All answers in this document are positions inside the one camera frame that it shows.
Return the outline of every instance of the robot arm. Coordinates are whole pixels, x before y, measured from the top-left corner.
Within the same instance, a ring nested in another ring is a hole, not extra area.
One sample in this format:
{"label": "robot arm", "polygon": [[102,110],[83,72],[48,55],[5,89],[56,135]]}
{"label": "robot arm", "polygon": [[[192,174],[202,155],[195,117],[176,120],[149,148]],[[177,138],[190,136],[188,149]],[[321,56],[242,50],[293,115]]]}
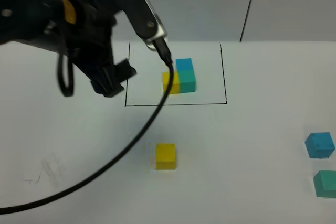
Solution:
{"label": "robot arm", "polygon": [[[72,96],[75,64],[96,93],[112,97],[136,71],[125,59],[115,64],[111,36],[114,15],[124,11],[136,34],[166,64],[166,32],[149,0],[0,0],[0,44],[14,40],[59,53],[57,79],[64,96]],[[68,57],[68,85],[63,78]]]}

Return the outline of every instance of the yellow label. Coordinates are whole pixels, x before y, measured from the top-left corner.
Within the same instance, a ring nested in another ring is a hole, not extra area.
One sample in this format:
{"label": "yellow label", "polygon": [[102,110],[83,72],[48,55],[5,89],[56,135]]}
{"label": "yellow label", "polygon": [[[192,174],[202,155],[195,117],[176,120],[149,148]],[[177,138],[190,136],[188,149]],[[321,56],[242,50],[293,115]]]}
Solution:
{"label": "yellow label", "polygon": [[77,14],[74,6],[69,0],[63,0],[64,5],[64,19],[70,24],[75,24],[77,19]]}

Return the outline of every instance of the blue block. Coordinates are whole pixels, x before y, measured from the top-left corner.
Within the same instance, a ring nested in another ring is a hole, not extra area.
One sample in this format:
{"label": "blue block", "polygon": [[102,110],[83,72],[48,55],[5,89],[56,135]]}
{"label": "blue block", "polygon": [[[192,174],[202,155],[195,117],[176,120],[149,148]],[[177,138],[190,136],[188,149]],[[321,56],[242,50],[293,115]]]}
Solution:
{"label": "blue block", "polygon": [[310,158],[327,158],[335,150],[329,132],[310,133],[305,144]]}
{"label": "blue block", "polygon": [[191,58],[177,59],[176,60],[176,67],[177,67],[178,72],[184,71],[184,70],[194,70],[193,62],[191,61]]}
{"label": "blue block", "polygon": [[194,70],[178,72],[180,79],[180,93],[190,93],[196,91],[196,78]]}

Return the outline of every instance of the cube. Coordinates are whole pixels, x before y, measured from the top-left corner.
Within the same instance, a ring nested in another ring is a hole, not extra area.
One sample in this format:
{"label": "cube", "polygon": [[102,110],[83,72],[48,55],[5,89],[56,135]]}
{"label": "cube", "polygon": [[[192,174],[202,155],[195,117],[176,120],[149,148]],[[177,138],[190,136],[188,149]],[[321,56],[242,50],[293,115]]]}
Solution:
{"label": "cube", "polygon": [[328,158],[335,150],[329,132],[310,133],[305,144],[310,158]]}
{"label": "cube", "polygon": [[176,60],[177,71],[181,72],[184,70],[194,70],[193,62],[191,58],[188,59],[177,59]]}
{"label": "cube", "polygon": [[317,197],[336,198],[336,172],[320,170],[314,177]]}
{"label": "cube", "polygon": [[[166,91],[169,83],[169,76],[168,72],[162,73],[162,83],[163,83],[163,90]],[[170,91],[170,94],[178,94],[180,92],[180,78],[179,73],[174,73],[174,80],[173,86]]]}
{"label": "cube", "polygon": [[156,169],[175,170],[176,169],[176,149],[175,144],[156,145]]}
{"label": "cube", "polygon": [[178,73],[180,79],[180,93],[196,91],[196,78],[194,70],[184,70]]}

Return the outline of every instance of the black line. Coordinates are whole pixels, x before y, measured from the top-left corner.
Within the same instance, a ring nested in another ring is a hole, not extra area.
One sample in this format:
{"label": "black line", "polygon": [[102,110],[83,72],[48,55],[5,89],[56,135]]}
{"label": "black line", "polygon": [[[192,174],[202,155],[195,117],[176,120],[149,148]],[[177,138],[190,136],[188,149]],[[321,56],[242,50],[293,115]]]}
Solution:
{"label": "black line", "polygon": [[227,104],[227,97],[226,97],[226,86],[225,86],[225,75],[224,75],[224,63],[223,63],[223,51],[222,51],[222,43],[219,43],[219,45],[221,46],[221,59],[222,59],[222,71],[223,71],[223,80],[224,80],[224,92],[225,92],[225,100],[226,100],[226,104]]}
{"label": "black line", "polygon": [[[128,43],[128,62],[130,62],[131,42]],[[127,107],[128,78],[126,81],[125,107]]]}
{"label": "black line", "polygon": [[[225,105],[225,103],[186,103],[186,104],[164,104],[163,106],[188,106],[188,105]],[[127,105],[126,107],[156,107],[157,105]]]}
{"label": "black line", "polygon": [[249,14],[249,12],[250,12],[251,3],[252,3],[252,0],[250,0],[250,2],[248,3],[247,12],[246,12],[246,17],[245,17],[244,26],[243,26],[243,31],[241,31],[240,42],[243,41],[243,36],[244,36],[244,31],[245,31],[246,21],[247,21],[247,18],[248,18],[248,14]]}

